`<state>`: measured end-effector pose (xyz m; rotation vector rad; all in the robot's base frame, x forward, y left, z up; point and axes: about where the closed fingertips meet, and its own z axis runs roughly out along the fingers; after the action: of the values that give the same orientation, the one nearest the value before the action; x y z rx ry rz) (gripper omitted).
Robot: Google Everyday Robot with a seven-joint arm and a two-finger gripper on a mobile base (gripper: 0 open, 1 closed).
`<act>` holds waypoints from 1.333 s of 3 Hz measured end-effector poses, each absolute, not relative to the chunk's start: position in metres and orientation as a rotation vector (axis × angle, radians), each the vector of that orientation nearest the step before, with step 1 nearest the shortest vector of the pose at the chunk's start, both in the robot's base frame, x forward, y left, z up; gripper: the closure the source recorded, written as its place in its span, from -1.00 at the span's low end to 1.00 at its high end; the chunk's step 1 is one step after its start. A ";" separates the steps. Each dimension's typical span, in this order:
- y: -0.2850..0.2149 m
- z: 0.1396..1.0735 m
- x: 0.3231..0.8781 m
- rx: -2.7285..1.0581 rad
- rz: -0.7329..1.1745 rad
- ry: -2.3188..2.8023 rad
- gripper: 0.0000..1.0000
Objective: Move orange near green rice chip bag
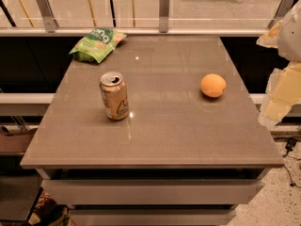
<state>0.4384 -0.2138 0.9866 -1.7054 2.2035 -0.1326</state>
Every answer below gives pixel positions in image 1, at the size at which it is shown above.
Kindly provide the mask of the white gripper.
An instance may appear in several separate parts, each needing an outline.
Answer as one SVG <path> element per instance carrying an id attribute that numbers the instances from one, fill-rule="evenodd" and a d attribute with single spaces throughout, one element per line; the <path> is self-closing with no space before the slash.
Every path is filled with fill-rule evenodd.
<path id="1" fill-rule="evenodd" d="M 293 7 L 272 28 L 261 35 L 256 44 L 278 48 L 278 54 L 290 62 L 283 70 L 270 74 L 260 107 L 259 123 L 275 126 L 301 100 L 301 8 Z"/>

